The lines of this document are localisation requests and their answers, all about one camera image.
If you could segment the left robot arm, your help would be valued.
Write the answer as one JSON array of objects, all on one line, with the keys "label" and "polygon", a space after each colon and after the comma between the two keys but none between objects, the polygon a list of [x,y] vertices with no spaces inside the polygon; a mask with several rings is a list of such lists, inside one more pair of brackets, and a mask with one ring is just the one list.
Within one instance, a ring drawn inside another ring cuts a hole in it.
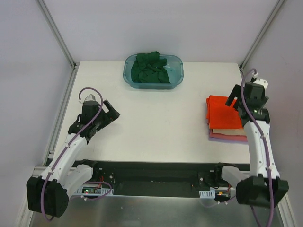
[{"label": "left robot arm", "polygon": [[71,167],[92,137],[120,116],[107,101],[84,101],[82,111],[69,127],[61,150],[54,155],[48,167],[26,183],[27,204],[30,211],[61,217],[66,211],[71,196],[84,183],[95,184],[100,179],[99,164],[82,160],[76,169]]}]

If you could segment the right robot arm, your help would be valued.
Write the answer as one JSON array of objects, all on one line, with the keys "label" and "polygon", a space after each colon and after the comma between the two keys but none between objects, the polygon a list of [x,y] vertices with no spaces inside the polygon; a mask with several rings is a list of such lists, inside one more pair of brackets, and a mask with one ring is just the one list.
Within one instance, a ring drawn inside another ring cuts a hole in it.
[{"label": "right robot arm", "polygon": [[270,144],[270,116],[265,108],[268,97],[263,85],[246,82],[235,85],[227,101],[237,112],[247,137],[250,173],[246,177],[236,166],[225,164],[213,174],[217,186],[229,183],[236,189],[239,204],[275,208],[289,190],[282,180]]}]

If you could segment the orange t shirt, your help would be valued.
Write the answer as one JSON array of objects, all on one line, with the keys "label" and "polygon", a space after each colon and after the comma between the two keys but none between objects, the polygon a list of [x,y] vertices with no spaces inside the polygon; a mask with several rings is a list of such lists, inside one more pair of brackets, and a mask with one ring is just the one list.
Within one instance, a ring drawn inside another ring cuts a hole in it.
[{"label": "orange t shirt", "polygon": [[238,112],[227,106],[227,96],[210,95],[206,99],[208,125],[210,129],[242,129]]}]

